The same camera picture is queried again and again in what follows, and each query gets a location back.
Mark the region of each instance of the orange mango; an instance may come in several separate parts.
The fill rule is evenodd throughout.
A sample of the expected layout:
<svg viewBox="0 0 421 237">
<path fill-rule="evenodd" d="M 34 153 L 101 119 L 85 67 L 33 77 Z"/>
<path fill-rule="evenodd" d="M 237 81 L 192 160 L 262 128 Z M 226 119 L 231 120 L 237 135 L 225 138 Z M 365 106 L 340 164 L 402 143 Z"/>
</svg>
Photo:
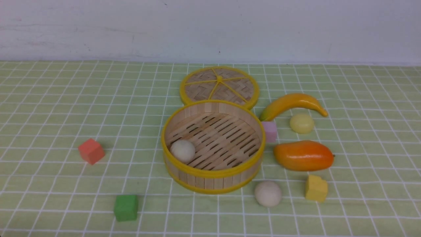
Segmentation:
<svg viewBox="0 0 421 237">
<path fill-rule="evenodd" d="M 327 169 L 335 157 L 327 146 L 311 140 L 278 144 L 273 154 L 280 165 L 293 171 Z"/>
</svg>

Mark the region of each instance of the yellow cube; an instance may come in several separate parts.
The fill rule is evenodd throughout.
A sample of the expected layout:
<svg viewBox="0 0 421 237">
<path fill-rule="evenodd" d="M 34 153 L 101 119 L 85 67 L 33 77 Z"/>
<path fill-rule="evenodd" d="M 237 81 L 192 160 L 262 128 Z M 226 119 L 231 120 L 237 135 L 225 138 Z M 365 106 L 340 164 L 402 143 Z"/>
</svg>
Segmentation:
<svg viewBox="0 0 421 237">
<path fill-rule="evenodd" d="M 328 194 L 328 183 L 321 177 L 309 175 L 306 182 L 306 199 L 324 202 Z"/>
</svg>

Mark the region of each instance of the bamboo steamer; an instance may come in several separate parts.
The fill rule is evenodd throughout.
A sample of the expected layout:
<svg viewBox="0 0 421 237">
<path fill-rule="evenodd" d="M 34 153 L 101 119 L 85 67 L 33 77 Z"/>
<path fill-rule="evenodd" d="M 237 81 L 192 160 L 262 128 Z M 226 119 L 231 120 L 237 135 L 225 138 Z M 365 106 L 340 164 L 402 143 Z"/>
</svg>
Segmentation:
<svg viewBox="0 0 421 237">
<path fill-rule="evenodd" d="M 170 152 L 171 144 L 179 139 L 196 148 L 188 164 Z M 231 192 L 250 182 L 260 170 L 265 139 L 263 125 L 253 113 L 223 100 L 197 101 L 178 109 L 161 134 L 170 176 L 203 194 Z"/>
<path fill-rule="evenodd" d="M 233 67 L 205 67 L 188 74 L 180 85 L 184 105 L 201 100 L 225 100 L 246 109 L 256 105 L 259 86 L 249 74 Z"/>
</svg>

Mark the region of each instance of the woven bamboo lid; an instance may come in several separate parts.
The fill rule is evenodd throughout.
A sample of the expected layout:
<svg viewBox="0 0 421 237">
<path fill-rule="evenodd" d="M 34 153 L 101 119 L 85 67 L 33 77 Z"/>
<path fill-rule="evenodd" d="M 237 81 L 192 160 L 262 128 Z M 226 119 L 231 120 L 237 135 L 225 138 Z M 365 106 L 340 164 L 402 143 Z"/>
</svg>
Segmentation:
<svg viewBox="0 0 421 237">
<path fill-rule="evenodd" d="M 251 109 L 259 88 L 247 73 L 232 67 L 206 67 L 187 75 L 180 85 L 185 105 L 200 100 L 225 100 Z"/>
</svg>

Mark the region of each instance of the yellow banana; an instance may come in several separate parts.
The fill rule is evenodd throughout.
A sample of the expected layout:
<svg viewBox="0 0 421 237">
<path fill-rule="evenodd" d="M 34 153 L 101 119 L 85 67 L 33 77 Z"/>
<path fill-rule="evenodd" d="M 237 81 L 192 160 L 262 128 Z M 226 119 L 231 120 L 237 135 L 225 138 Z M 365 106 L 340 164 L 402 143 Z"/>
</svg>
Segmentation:
<svg viewBox="0 0 421 237">
<path fill-rule="evenodd" d="M 319 112 L 323 117 L 328 116 L 328 112 L 320 105 L 319 101 L 311 95 L 302 93 L 286 94 L 276 99 L 268 105 L 261 113 L 260 121 L 271 121 L 279 114 L 292 109 L 305 108 Z"/>
</svg>

